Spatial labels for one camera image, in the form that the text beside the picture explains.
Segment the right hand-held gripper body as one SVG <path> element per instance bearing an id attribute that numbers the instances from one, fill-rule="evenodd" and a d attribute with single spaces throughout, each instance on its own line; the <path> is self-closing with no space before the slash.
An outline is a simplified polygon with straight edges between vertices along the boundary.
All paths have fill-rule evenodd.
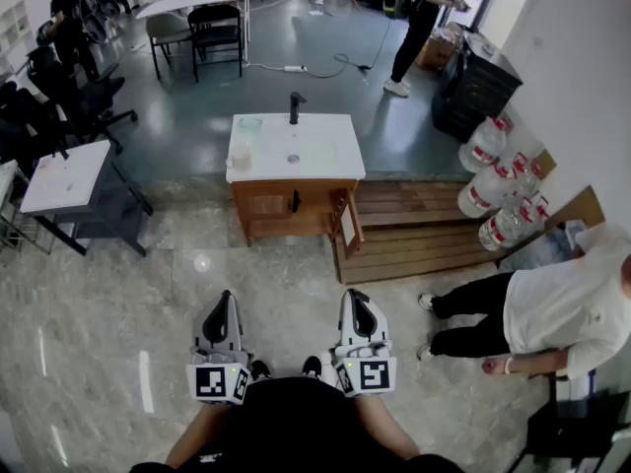
<path id="1" fill-rule="evenodd" d="M 341 345 L 333 350 L 338 388 L 348 397 L 381 395 L 395 388 L 396 357 L 390 341 Z"/>

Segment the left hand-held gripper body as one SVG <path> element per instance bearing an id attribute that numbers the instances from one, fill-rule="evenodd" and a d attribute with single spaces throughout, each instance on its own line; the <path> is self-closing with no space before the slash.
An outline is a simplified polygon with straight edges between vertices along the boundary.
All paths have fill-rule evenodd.
<path id="1" fill-rule="evenodd" d="M 192 399 L 206 404 L 242 405 L 251 382 L 253 354 L 244 350 L 190 349 L 186 366 Z"/>

